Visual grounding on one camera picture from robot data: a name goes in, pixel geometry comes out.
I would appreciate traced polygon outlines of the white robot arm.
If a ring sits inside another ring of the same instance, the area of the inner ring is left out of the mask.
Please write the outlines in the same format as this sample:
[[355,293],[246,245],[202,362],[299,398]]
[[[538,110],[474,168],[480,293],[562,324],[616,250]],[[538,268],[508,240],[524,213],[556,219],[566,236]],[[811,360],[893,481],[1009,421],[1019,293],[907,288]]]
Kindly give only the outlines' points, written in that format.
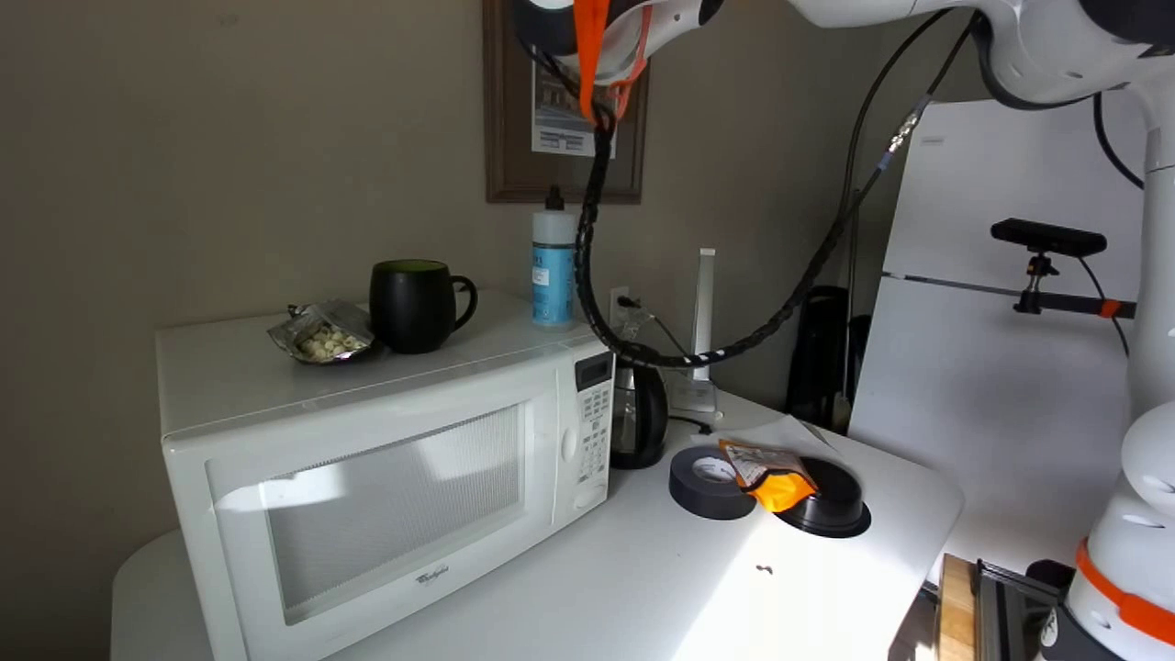
[[[566,86],[582,116],[611,137],[627,89],[666,44],[713,22],[722,0],[513,0],[520,53]],[[1121,661],[1175,656],[1172,468],[1175,468],[1175,0],[789,0],[807,22],[878,26],[970,9],[995,100],[1049,110],[1108,89],[1145,110],[1142,293],[1121,485],[1076,552],[1066,595],[1068,646]]]

